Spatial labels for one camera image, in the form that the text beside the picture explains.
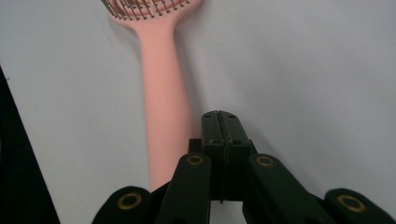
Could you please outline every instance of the bristle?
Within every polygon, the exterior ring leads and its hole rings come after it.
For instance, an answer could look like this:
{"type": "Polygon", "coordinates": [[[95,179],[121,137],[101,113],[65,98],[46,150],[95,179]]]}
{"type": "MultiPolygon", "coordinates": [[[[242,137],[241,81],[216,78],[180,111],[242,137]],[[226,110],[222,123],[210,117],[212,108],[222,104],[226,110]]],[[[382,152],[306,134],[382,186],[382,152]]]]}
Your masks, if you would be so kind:
{"type": "Polygon", "coordinates": [[[184,7],[189,0],[101,0],[107,11],[119,20],[139,21],[150,16],[162,16],[164,12],[170,13],[177,6],[184,7]]]}

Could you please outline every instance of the hairbrush handle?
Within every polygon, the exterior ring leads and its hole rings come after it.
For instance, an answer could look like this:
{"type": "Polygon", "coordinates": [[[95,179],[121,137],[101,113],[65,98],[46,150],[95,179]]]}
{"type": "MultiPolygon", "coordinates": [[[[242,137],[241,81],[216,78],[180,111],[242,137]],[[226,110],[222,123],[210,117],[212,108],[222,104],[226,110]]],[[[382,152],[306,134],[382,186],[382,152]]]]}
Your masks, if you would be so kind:
{"type": "Polygon", "coordinates": [[[150,189],[168,182],[196,137],[191,105],[169,23],[138,29],[142,51],[150,189]]]}

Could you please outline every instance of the hairbrush head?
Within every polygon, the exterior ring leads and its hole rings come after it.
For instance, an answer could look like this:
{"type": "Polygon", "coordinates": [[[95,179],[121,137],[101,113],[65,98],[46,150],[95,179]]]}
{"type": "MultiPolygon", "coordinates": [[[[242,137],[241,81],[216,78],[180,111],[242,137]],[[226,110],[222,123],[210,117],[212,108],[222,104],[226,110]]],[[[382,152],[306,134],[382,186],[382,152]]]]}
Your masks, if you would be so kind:
{"type": "Polygon", "coordinates": [[[202,0],[102,0],[112,17],[124,21],[141,21],[164,16],[202,0]]]}

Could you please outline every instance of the hairbrush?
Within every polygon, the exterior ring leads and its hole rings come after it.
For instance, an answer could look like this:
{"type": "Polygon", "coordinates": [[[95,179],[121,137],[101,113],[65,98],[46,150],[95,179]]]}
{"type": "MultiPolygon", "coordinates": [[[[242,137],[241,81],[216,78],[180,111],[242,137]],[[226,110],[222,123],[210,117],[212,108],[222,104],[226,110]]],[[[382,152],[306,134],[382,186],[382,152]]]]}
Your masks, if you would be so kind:
{"type": "Polygon", "coordinates": [[[189,139],[196,137],[177,57],[177,22],[202,0],[102,0],[109,17],[140,41],[150,189],[168,182],[189,139]]]}

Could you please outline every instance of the white table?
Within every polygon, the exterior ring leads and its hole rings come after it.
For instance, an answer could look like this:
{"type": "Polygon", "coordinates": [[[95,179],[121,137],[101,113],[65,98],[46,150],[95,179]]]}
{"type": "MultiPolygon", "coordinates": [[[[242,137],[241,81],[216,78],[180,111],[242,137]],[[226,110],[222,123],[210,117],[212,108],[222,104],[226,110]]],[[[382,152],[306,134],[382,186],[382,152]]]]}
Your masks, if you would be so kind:
{"type": "MultiPolygon", "coordinates": [[[[249,2],[205,0],[177,27],[197,122],[234,113],[310,192],[354,189],[396,217],[396,2],[249,2]]],[[[101,4],[0,3],[0,63],[62,223],[149,184],[138,39],[101,4]]]]}

